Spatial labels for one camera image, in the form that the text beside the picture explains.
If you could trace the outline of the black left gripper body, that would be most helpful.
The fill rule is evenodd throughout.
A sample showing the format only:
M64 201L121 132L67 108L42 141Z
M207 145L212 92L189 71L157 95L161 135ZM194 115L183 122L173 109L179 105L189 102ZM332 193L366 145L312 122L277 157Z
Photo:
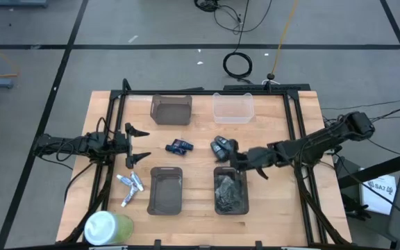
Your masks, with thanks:
M126 133L116 134L114 138L114 152L126 154L126 167L131 169L131 124L125 124Z

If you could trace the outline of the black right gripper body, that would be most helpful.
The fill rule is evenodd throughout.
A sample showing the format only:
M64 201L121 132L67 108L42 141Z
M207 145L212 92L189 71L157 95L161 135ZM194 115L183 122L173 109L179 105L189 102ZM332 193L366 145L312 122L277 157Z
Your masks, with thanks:
M250 148L246 153L246 169L271 167L275 163L275 152L266 147Z

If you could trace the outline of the black grey gadget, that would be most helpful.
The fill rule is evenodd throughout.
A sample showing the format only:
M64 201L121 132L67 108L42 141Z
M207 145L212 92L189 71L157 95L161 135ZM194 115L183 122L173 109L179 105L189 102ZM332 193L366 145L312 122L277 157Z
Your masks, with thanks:
M228 160L228 155L227 152L221 148L218 143L216 142L211 142L210 143L210 147L212 149L212 152L214 153L217 162L222 163L222 162L226 162Z

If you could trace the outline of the dark grey roll-on deodorant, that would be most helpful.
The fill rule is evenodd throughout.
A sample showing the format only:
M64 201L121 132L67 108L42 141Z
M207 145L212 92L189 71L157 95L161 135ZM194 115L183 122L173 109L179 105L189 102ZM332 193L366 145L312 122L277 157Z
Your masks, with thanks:
M233 148L233 143L226 139L225 137L222 137L220 135L215 137L215 142L224 149L232 149Z

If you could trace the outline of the dark blue travel tube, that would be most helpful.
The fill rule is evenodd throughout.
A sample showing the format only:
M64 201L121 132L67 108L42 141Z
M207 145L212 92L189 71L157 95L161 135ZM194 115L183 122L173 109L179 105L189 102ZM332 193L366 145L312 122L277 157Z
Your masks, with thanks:
M180 148L180 147L175 146L175 145L168 145L167 144L166 147L165 147L165 150L170 152L170 153L179 155L179 156L184 156L186 154L186 150L185 149Z
M179 139L175 139L172 143L172 145L174 147L178 147L180 149L184 149L184 150L188 150L188 151L192 151L194 149L194 145L190 144L189 142L183 141L183 140L179 140Z

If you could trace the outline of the black item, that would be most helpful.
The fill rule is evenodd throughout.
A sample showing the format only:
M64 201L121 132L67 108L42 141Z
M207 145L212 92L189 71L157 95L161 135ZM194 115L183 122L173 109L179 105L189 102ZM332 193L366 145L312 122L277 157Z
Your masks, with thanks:
M228 175L215 176L215 210L220 215L237 215L243 211L242 186Z

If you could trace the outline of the dark translucent plastic bin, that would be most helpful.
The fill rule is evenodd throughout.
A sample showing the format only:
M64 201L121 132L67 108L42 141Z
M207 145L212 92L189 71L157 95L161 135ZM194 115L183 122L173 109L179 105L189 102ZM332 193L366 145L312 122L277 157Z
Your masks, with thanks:
M249 211L249 198L248 198L248 188L247 188L247 175L245 172L237 172L232 167L216 167L214 169L214 191L215 191L215 176L217 175L228 175L235 180L239 180L242 186L242 197L243 197L243 211L242 214L245 215Z
M182 208L183 171L180 167L151 169L150 215L178 215Z

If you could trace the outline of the clear plastic bin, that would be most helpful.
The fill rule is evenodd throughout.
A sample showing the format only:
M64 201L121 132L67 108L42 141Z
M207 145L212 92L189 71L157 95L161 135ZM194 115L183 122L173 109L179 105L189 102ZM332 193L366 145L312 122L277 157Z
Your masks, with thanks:
M220 95L216 92L212 97L212 113L215 123L247 124L252 120L254 109L251 94Z

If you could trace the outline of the green canister with white lid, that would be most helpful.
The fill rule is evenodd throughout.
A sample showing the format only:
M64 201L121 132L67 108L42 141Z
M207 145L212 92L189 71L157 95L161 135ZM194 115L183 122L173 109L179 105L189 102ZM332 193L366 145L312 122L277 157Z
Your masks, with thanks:
M90 244L119 244L132 235L133 221L126 215L98 211L87 219L83 232Z

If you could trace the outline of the small black round stand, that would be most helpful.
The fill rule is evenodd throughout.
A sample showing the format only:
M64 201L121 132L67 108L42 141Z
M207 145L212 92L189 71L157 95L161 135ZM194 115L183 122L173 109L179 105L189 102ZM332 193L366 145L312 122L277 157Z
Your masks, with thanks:
M266 85L266 84L274 84L274 85L280 85L279 82L276 82L274 80L275 75L272 73L268 73L267 78L265 80L262 81L262 85Z

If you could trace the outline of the black equipment foot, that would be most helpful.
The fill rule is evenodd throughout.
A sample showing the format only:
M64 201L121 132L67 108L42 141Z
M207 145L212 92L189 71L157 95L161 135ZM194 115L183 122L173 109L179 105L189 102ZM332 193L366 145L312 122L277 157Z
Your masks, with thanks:
M356 200L348 197L345 194L342 194L342 202L347 217L359 219L361 221L371 218L371 215L367 212L369 207L368 205L361 205Z

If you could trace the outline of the black metal beam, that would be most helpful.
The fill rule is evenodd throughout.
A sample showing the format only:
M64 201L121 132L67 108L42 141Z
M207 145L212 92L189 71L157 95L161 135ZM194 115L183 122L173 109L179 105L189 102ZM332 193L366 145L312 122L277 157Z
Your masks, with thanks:
M339 178L338 183L340 188L347 188L355 185L356 179L365 182L398 171L400 171L400 156L356 172L353 177L348 175Z

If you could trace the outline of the white printed box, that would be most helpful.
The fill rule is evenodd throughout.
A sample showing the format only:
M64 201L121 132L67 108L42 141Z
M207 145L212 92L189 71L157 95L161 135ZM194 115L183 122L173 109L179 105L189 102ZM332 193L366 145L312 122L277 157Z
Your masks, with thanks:
M394 176L384 175L370 181L365 181L359 187L360 203L368 205L367 211L389 215L392 209L395 194L397 192L397 183Z

